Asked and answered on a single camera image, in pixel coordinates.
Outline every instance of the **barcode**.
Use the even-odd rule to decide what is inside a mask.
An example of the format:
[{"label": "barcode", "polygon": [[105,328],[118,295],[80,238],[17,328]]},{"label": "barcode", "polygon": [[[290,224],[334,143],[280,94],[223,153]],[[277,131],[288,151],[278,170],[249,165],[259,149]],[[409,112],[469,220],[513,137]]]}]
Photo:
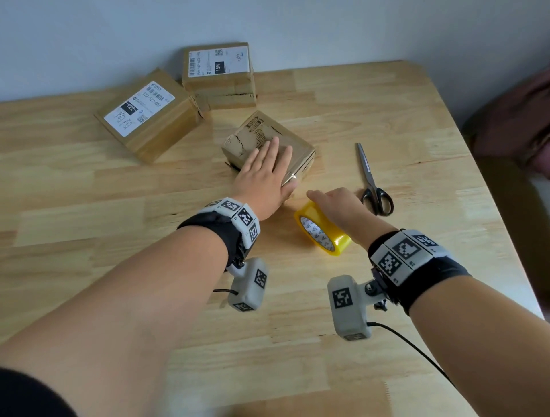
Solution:
[{"label": "barcode", "polygon": [[147,91],[153,94],[156,98],[159,100],[164,100],[164,96],[158,92],[155,91],[153,87],[147,87]]}]

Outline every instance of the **light wood surface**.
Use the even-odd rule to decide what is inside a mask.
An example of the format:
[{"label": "light wood surface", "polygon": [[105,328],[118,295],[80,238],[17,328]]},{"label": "light wood surface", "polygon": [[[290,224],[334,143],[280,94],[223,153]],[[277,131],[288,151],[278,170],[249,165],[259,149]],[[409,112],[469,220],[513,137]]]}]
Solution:
[{"label": "light wood surface", "polygon": [[[356,245],[314,247],[294,210],[307,189],[363,187],[354,143],[395,201],[389,220],[450,249],[469,271],[541,315],[501,217],[449,112],[407,62],[256,74],[258,108],[317,147],[313,167],[251,256],[271,267],[257,312],[213,294],[172,356],[160,415],[469,416],[449,383],[395,335],[334,333],[326,284],[369,279]],[[93,117],[115,90],[0,104],[0,337],[5,339],[227,194],[219,149],[252,112],[212,112],[157,163],[138,162]],[[220,287],[227,287],[227,274]],[[426,350],[401,308],[367,311]]]}]

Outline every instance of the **person's left hand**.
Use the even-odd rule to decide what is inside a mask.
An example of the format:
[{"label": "person's left hand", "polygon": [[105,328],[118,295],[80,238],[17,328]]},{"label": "person's left hand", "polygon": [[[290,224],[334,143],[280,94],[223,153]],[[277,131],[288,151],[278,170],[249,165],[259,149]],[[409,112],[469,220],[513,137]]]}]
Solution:
[{"label": "person's left hand", "polygon": [[288,146],[275,166],[279,137],[267,141],[262,149],[254,149],[233,183],[231,198],[247,203],[259,220],[265,220],[281,206],[298,186],[291,180],[281,187],[292,158]]}]

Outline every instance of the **hand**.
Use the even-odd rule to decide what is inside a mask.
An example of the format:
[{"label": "hand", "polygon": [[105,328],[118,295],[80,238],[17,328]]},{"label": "hand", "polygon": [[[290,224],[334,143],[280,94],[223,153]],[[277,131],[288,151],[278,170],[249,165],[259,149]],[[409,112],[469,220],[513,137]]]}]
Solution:
[{"label": "hand", "polygon": [[267,141],[262,149],[254,149],[233,183],[231,198],[247,203],[259,220],[265,220],[281,206],[298,186],[291,180],[281,187],[287,173],[292,147],[288,146],[275,166],[279,137]]},{"label": "hand", "polygon": [[347,188],[336,188],[326,194],[310,190],[307,197],[317,204],[331,222],[367,250],[378,237],[397,230],[371,213]]}]

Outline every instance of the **person's right arm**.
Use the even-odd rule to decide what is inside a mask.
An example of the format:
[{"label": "person's right arm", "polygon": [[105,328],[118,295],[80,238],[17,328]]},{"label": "person's right arm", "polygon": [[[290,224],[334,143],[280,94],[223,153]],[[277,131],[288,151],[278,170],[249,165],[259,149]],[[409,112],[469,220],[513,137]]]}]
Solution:
[{"label": "person's right arm", "polygon": [[[308,191],[307,196],[365,250],[397,230],[345,188]],[[431,287],[409,313],[433,356],[480,416],[548,415],[546,321],[470,276]]]}]

